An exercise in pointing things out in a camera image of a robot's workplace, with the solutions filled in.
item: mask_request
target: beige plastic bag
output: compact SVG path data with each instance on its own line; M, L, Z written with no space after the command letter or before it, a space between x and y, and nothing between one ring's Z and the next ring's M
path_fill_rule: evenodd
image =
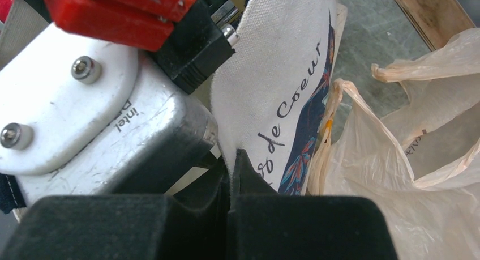
M400 259L479 259L479 29L418 60L373 65L372 71L384 82L400 82L410 104L380 120L352 82L336 80L309 192L372 199ZM343 92L353 100L352 111L330 146Z

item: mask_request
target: black cable plug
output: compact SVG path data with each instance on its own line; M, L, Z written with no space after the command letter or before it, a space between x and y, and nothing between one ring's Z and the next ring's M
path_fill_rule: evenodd
M239 37L227 23L237 12L230 0L196 0L150 56L176 85L193 93L235 53Z

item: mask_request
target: red object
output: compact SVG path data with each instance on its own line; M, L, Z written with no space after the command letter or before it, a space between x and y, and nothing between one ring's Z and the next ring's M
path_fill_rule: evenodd
M5 23L14 0L0 0L0 21Z
M160 49L195 0L45 0L59 28L140 49Z

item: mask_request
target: wooden plank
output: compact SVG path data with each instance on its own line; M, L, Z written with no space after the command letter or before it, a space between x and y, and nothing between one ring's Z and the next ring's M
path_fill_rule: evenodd
M395 0L431 50L475 24L457 0Z

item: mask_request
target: concrete floor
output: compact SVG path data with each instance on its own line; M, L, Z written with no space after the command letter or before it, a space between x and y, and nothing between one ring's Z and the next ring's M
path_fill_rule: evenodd
M408 101L395 83L377 82L371 64L386 66L395 59L414 59L428 48L394 0L340 0L348 7L348 17L332 79L351 80L379 116L384 116ZM351 101L345 98L336 114L333 138L342 131ZM13 214L0 215L0 250L16 226Z

